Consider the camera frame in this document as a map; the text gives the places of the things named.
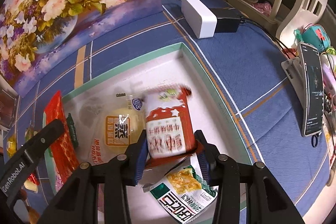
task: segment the blue oval logo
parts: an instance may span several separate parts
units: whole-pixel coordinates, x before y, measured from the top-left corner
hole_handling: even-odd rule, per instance
[[[136,110],[140,110],[142,107],[142,101],[139,98],[134,98],[132,104]]]

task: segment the smartphone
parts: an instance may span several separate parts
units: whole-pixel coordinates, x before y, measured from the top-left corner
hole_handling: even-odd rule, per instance
[[[298,52],[302,68],[303,91],[303,123],[301,135],[303,137],[320,133],[324,109],[323,77],[320,55],[314,46],[300,42]]]

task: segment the phone screen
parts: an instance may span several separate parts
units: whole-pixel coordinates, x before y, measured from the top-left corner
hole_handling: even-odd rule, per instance
[[[307,120],[305,135],[322,130],[323,119],[323,80],[320,56],[317,49],[301,44],[306,86],[308,93]]]

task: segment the floral painting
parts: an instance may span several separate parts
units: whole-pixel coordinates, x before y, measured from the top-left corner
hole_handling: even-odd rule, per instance
[[[5,0],[0,8],[0,73],[24,96],[83,45],[161,10],[160,0]]]

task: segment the teal toy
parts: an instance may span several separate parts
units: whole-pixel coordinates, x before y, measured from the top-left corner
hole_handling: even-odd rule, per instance
[[[330,38],[321,25],[311,25],[303,32],[301,37],[305,43],[317,48],[319,53],[330,47]]]

